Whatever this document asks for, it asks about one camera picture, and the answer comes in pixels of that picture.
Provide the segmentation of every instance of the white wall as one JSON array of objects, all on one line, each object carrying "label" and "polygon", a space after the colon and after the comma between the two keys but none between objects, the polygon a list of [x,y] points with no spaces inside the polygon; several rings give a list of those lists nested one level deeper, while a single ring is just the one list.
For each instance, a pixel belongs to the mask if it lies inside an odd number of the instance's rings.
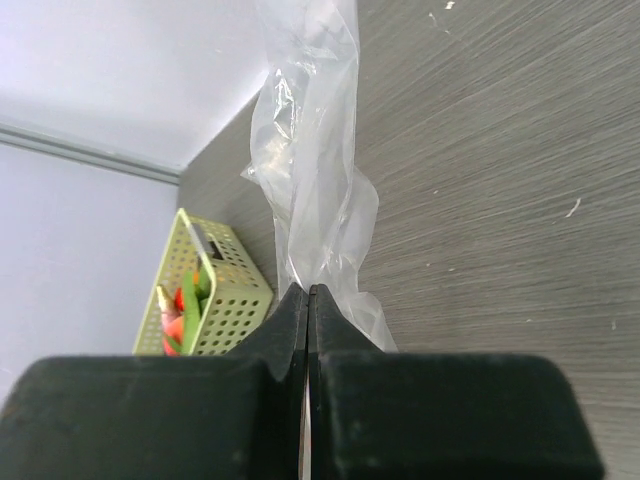
[{"label": "white wall", "polygon": [[0,123],[184,168],[266,75],[254,0],[0,2]]},{"label": "white wall", "polygon": [[131,352],[176,195],[0,145],[0,399],[42,356]]}]

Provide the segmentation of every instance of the clear plastic bag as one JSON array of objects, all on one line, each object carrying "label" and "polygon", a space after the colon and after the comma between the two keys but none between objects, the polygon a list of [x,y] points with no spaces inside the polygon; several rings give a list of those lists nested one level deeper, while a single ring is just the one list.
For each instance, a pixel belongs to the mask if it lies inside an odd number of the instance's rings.
[{"label": "clear plastic bag", "polygon": [[251,125],[251,165],[273,209],[278,289],[326,284],[342,313],[396,346],[376,298],[358,291],[378,195],[354,167],[359,41],[355,0],[257,0],[269,76]]}]

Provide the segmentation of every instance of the red object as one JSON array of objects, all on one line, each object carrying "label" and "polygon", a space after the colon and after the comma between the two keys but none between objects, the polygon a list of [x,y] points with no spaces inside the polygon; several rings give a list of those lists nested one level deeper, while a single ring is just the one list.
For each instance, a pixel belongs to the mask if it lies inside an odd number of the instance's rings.
[{"label": "red object", "polygon": [[182,289],[178,288],[176,290],[176,298],[174,300],[176,307],[178,307],[178,310],[180,310],[181,312],[184,312],[184,300],[182,299]]},{"label": "red object", "polygon": [[[180,346],[182,346],[182,339],[184,337],[184,321],[182,317],[178,317],[173,322],[171,322],[169,326],[164,329],[164,333],[168,337],[171,337],[173,340],[175,340]],[[170,355],[172,357],[180,355],[179,352],[176,352],[173,348],[171,348],[171,345],[169,345],[169,342],[167,342],[165,338],[162,339],[162,344],[164,345],[164,351],[167,355]]]}]

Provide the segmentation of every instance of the gray wood-grain surface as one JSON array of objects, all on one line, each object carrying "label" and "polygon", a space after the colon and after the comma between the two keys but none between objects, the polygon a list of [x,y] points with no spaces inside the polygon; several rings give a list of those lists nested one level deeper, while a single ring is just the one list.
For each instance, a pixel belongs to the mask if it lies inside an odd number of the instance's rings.
[{"label": "gray wood-grain surface", "polygon": [[[363,0],[360,34],[356,163],[380,195],[362,289],[402,350],[557,362],[608,478],[640,478],[640,2]],[[275,285],[270,210],[239,177],[251,110],[179,203]]]}]

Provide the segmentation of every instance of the perforated basket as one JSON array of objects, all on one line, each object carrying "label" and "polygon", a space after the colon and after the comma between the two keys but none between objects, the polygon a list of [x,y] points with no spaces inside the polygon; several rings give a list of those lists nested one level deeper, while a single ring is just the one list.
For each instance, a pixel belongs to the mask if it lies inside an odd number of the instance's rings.
[{"label": "perforated basket", "polygon": [[174,295],[184,273],[196,271],[198,256],[211,278],[211,295],[195,339],[182,346],[182,355],[227,353],[264,320],[273,292],[231,227],[180,209],[151,289],[135,355],[164,354],[156,285],[164,285]]}]

